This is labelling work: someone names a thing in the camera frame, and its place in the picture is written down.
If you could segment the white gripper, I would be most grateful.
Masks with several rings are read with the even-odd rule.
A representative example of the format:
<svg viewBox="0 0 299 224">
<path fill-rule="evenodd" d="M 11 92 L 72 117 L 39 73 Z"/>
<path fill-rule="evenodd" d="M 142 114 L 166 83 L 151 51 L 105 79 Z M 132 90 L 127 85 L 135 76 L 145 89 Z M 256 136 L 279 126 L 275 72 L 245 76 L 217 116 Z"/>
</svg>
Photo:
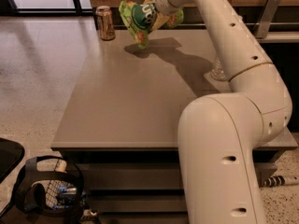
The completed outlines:
<svg viewBox="0 0 299 224">
<path fill-rule="evenodd" d="M 158 30 L 169 20 L 169 16 L 164 14 L 174 14 L 183 5 L 184 0 L 144 0 L 143 4 L 152 3 L 155 1 L 155 6 L 159 11 L 156 15 L 154 23 L 151 25 L 151 31 Z"/>
</svg>

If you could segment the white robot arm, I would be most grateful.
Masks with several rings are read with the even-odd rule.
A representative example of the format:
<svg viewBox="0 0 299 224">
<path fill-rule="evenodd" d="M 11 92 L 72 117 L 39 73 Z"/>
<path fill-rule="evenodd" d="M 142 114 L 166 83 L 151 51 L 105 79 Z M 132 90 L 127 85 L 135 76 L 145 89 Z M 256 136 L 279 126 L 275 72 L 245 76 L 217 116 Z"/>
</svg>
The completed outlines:
<svg viewBox="0 0 299 224">
<path fill-rule="evenodd" d="M 227 0 L 154 0 L 172 15 L 194 2 L 230 92 L 202 96 L 178 124 L 178 153 L 189 224 L 265 224 L 254 148 L 277 137 L 292 99 L 271 59 Z"/>
</svg>

